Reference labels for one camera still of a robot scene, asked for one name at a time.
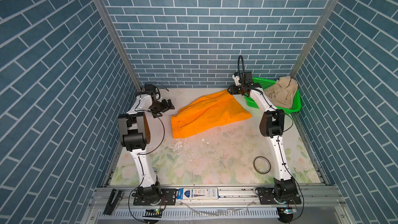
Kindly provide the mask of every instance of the beige garment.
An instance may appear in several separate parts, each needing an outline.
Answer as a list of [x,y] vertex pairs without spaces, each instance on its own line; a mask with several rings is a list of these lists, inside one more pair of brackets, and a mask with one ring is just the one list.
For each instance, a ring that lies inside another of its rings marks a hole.
[[298,86],[297,81],[291,79],[288,75],[280,77],[274,85],[266,88],[264,92],[276,107],[291,109]]

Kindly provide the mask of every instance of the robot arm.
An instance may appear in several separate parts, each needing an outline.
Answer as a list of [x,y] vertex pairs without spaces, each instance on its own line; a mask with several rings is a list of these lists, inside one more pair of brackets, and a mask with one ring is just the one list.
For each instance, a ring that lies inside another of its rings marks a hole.
[[290,198],[301,202],[298,196],[295,179],[289,172],[287,165],[285,149],[283,148],[283,128],[285,121],[285,112],[277,109],[261,88],[259,83],[255,83],[251,72],[243,74],[236,72],[232,78],[235,85],[228,88],[230,94],[242,94],[250,96],[263,112],[260,122],[260,132],[268,140],[275,161],[275,177],[274,177],[274,199],[283,203],[289,201]]
[[149,157],[150,131],[146,112],[154,118],[161,117],[161,112],[174,109],[174,106],[171,100],[162,100],[152,84],[145,85],[144,90],[135,96],[132,108],[118,117],[120,142],[130,152],[137,167],[141,182],[137,193],[147,200],[157,199],[160,197],[160,184]]

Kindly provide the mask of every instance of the blue brick wall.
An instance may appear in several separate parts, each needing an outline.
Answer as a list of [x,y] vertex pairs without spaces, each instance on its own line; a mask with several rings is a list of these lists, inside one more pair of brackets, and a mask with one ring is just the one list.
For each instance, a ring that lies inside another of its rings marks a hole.
[[299,117],[357,223],[397,223],[398,0],[340,0],[296,78]]
[[327,0],[103,0],[140,81],[226,86],[291,71]]
[[133,91],[92,0],[0,0],[0,223],[81,221]]

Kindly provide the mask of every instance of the mounting plate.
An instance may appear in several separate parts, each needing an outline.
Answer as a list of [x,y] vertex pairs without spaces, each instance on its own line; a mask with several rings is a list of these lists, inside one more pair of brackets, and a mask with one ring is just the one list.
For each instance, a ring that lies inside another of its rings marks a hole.
[[[280,204],[277,202],[273,195],[273,188],[265,188],[265,187],[258,187],[256,188],[256,194],[258,195],[258,199],[260,200],[261,205],[274,205]],[[292,196],[290,199],[290,203],[297,205],[301,204],[300,196]]]
[[[162,189],[162,197],[166,196],[166,205],[167,206],[174,206],[176,205],[176,198],[177,198],[177,189]],[[143,198],[139,195],[136,195],[134,198],[134,205],[135,206],[151,206],[149,202],[144,201]]]

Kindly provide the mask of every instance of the plastic basket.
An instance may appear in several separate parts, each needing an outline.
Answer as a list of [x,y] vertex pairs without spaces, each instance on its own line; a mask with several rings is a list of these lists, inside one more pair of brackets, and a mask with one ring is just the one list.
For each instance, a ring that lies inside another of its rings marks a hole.
[[[254,82],[260,83],[260,85],[263,89],[265,89],[267,87],[271,87],[272,85],[274,85],[276,83],[276,81],[269,80],[269,79],[262,79],[262,78],[258,78],[258,77],[253,77],[253,80],[254,80]],[[249,107],[259,108],[257,106],[256,102],[254,102],[254,100],[252,98],[245,97],[245,99],[246,99],[246,104]],[[290,114],[291,112],[298,112],[301,109],[300,91],[297,89],[297,92],[293,98],[293,106],[291,109],[287,109],[287,108],[283,108],[283,107],[278,107],[278,109],[284,110],[286,114]]]

